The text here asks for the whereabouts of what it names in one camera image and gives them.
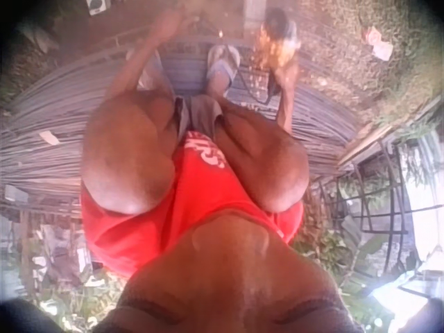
red shorts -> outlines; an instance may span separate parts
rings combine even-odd
[[[188,229],[225,209],[247,214],[276,231],[287,243],[298,230],[302,203],[279,214],[262,211],[208,137],[188,132],[173,161],[176,178],[171,191],[154,210],[142,215],[105,211],[82,187],[83,224],[89,248],[112,271],[132,275],[174,245]]]

flip-flop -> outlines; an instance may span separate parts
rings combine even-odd
[[[135,49],[129,50],[126,54],[126,60],[128,61],[129,58],[134,54]],[[164,67],[162,66],[162,61],[160,60],[160,54],[157,50],[155,50],[153,56],[148,60],[148,62],[145,65],[145,68],[139,78],[138,82],[138,89],[139,90],[153,90],[155,89],[155,82],[153,78],[148,74],[152,68],[159,71],[160,75],[163,76],[163,79],[170,87],[170,90],[173,92],[173,86],[171,85],[171,82],[167,78],[167,76],[164,73]]]
[[[215,45],[208,52],[207,59],[207,81],[217,71],[224,71],[230,82],[228,88],[225,91],[224,96],[227,94],[228,90],[236,77],[237,71],[239,70],[239,65],[241,64],[241,55],[239,51],[231,45]]]

man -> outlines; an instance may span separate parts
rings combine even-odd
[[[275,121],[223,97],[233,47],[210,51],[206,95],[175,99],[155,50],[187,23],[156,20],[87,125],[85,232],[131,276],[96,331],[357,332],[332,278],[286,244],[309,177],[290,136],[296,62],[276,71]]]

hand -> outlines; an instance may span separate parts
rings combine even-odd
[[[295,55],[285,66],[275,69],[274,74],[276,83],[283,90],[294,90],[299,77],[298,57]]]
[[[197,19],[196,17],[186,18],[184,10],[167,9],[154,21],[151,36],[160,43],[167,42]]]

person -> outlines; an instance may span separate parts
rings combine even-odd
[[[87,124],[85,234],[130,277],[95,332],[360,332],[329,274],[287,245],[309,182],[296,59],[276,70],[275,121],[224,97],[232,46],[210,50],[205,95],[176,98],[156,48],[190,21],[160,15]]]

